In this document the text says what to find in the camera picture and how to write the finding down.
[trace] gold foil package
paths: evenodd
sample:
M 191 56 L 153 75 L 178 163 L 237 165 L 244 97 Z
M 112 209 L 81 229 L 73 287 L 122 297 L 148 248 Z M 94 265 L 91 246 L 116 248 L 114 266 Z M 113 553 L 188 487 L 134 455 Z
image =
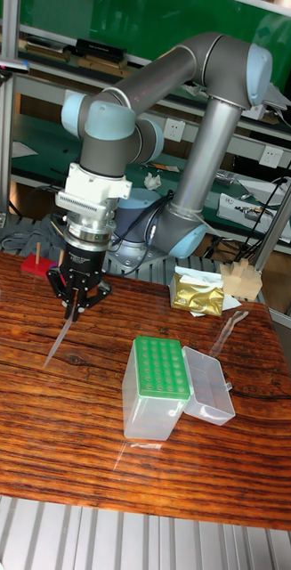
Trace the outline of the gold foil package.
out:
M 174 309 L 220 316 L 224 299 L 222 279 L 217 273 L 175 267 L 170 298 Z

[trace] light blue joint cap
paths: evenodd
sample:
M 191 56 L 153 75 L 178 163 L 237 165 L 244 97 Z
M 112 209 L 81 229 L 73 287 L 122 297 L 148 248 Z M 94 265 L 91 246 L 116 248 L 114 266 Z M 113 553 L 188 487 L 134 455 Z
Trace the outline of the light blue joint cap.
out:
M 148 160 L 148 162 L 150 162 L 151 160 L 155 160 L 162 152 L 164 147 L 164 135 L 161 127 L 155 121 L 150 121 L 148 118 L 145 118 L 144 120 L 149 121 L 149 123 L 151 123 L 156 136 L 155 149 L 153 151 L 153 154 Z
M 190 254 L 193 253 L 203 240 L 205 234 L 206 226 L 204 224 L 198 225 L 197 228 L 194 228 L 194 230 L 176 243 L 171 251 L 169 251 L 168 255 L 177 257 L 178 259 L 184 259 L 185 257 L 190 256 Z
M 160 199 L 158 192 L 147 188 L 132 188 L 129 198 L 118 200 L 117 208 L 135 210 L 146 208 L 156 200 Z
M 251 45 L 247 56 L 247 95 L 251 105 L 262 103 L 270 83 L 272 63 L 268 50 Z
M 77 138 L 78 135 L 78 116 L 79 110 L 81 108 L 82 100 L 86 95 L 82 93 L 73 93 L 64 102 L 61 109 L 61 124 L 66 128 L 69 133 L 73 134 Z
M 136 115 L 132 109 L 94 101 L 89 109 L 85 131 L 100 141 L 119 141 L 133 134 Z

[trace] red block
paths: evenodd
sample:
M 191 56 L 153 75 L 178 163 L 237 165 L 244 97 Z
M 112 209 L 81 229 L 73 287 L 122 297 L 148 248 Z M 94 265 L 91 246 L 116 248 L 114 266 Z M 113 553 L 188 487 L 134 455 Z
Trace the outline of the red block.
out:
M 53 261 L 50 259 L 45 259 L 45 257 L 39 257 L 39 263 L 36 263 L 36 256 L 32 253 L 30 256 L 26 257 L 26 259 L 22 262 L 20 269 L 26 273 L 33 273 L 38 277 L 43 277 L 43 279 L 47 279 L 46 272 L 53 264 Z

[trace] wooden stick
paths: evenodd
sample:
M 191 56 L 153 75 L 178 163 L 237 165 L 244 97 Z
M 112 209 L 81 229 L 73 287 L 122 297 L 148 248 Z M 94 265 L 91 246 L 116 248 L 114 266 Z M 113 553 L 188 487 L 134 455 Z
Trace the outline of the wooden stick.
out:
M 39 256 L 40 256 L 40 241 L 37 242 L 36 245 L 36 265 L 39 264 Z
M 64 259 L 64 253 L 65 253 L 65 252 L 64 252 L 63 249 L 62 249 L 61 252 L 60 252 L 59 267 L 61 267 L 62 261 L 63 261 L 63 259 Z

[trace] gray cloth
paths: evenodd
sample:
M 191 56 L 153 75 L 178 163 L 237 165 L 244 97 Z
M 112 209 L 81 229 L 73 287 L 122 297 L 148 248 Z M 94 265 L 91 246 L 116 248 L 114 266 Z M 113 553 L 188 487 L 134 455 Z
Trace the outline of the gray cloth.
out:
M 38 226 L 18 224 L 0 229 L 0 243 L 5 251 L 20 249 L 20 255 L 28 257 L 36 253 L 38 242 L 41 244 L 41 257 L 59 260 L 61 250 L 65 249 L 65 241 L 53 229 L 50 216 L 46 216 Z

